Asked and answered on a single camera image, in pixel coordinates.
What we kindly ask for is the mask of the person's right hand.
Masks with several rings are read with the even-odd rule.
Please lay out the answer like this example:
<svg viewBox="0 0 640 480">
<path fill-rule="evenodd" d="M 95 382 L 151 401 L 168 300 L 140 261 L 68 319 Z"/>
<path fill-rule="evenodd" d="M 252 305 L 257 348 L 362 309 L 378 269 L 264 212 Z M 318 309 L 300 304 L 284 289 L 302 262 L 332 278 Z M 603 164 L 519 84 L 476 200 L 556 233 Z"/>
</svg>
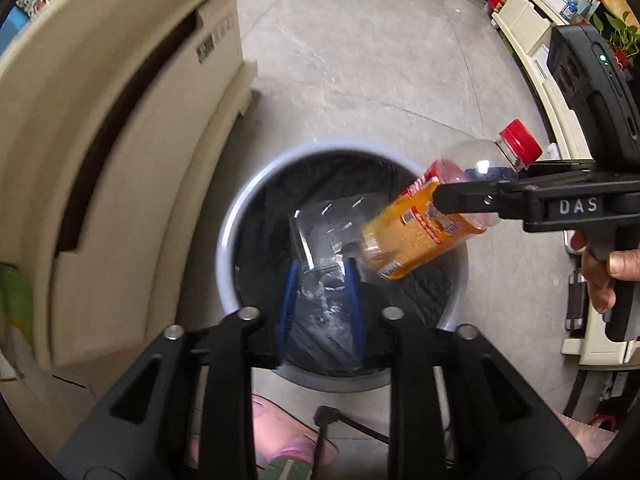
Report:
<svg viewBox="0 0 640 480">
<path fill-rule="evenodd" d="M 585 234 L 576 231 L 570 247 L 582 256 L 582 275 L 587 281 L 591 304 L 599 313 L 611 310 L 616 301 L 614 282 L 638 282 L 640 280 L 640 252 L 612 252 L 605 262 L 593 258 Z"/>
</svg>

